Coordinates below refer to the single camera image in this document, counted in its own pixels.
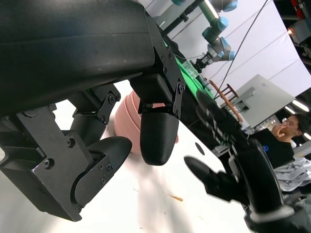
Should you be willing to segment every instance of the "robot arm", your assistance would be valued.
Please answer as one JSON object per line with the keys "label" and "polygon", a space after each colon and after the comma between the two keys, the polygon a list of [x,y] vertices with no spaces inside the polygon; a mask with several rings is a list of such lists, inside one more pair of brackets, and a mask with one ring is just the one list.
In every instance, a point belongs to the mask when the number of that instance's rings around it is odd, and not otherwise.
{"label": "robot arm", "polygon": [[234,176],[215,173],[193,157],[185,162],[205,186],[206,192],[226,201],[236,200],[247,209],[245,221],[259,233],[307,233],[311,225],[307,213],[283,202],[272,166],[262,146],[248,140],[241,126],[225,109],[220,109],[207,94],[197,93],[197,114],[213,131],[218,141],[231,148],[229,164]]}
{"label": "robot arm", "polygon": [[225,38],[219,35],[227,28],[228,20],[225,17],[219,17],[220,11],[232,11],[237,7],[237,1],[204,1],[200,4],[204,16],[210,23],[210,27],[206,28],[202,36],[208,42],[207,53],[196,60],[193,64],[194,68],[201,73],[202,69],[218,61],[231,61],[235,57],[235,52],[231,51],[231,47]]}
{"label": "robot arm", "polygon": [[[4,1],[0,19],[0,170],[40,211],[79,221],[128,156],[127,138],[101,140],[121,97],[113,83],[141,99],[145,162],[167,162],[185,82],[139,2]],[[53,111],[66,99],[77,109],[61,131]]]}

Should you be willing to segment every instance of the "man's hand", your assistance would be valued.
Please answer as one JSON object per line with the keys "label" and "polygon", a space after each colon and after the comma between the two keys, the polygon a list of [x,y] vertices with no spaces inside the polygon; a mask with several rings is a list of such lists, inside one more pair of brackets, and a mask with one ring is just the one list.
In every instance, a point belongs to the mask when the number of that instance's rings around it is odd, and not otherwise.
{"label": "man's hand", "polygon": [[280,133],[282,129],[286,128],[286,124],[279,124],[275,125],[271,131],[271,133],[276,137],[277,139],[283,137],[285,134]]}

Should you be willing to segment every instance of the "white backdrop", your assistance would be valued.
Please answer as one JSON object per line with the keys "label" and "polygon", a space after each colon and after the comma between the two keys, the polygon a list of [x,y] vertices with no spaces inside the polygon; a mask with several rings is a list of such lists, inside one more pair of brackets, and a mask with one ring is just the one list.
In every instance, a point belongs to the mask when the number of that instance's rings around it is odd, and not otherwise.
{"label": "white backdrop", "polygon": [[[153,17],[161,15],[172,4],[170,0],[141,2]],[[239,0],[236,10],[221,13],[229,20],[229,26],[221,36],[228,40],[232,50],[237,51],[264,2]],[[207,41],[201,34],[208,26],[206,18],[196,9],[189,15],[189,21],[181,23],[169,36],[187,58],[195,60],[207,51]],[[203,70],[203,75],[207,79],[212,78],[219,86],[229,65],[229,62],[213,63]],[[237,90],[257,74],[293,96],[311,87],[310,74],[301,62],[272,0],[268,1],[249,32],[224,85],[229,83]]]}

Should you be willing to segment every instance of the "man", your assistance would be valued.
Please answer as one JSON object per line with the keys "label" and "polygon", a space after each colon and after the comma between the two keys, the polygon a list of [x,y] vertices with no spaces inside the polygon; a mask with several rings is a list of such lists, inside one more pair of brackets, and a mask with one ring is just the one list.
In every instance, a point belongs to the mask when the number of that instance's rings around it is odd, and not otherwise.
{"label": "man", "polygon": [[290,116],[282,124],[259,131],[251,137],[257,139],[263,146],[273,168],[293,161],[294,151],[291,139],[308,131],[310,119],[304,114]]}

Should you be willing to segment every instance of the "dark hair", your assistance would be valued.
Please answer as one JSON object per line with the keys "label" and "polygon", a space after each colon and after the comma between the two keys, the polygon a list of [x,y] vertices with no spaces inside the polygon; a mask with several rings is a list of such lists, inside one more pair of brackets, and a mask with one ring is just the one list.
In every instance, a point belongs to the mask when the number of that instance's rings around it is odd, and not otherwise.
{"label": "dark hair", "polygon": [[294,115],[298,120],[298,129],[302,133],[307,133],[310,131],[311,119],[304,113],[297,113]]}

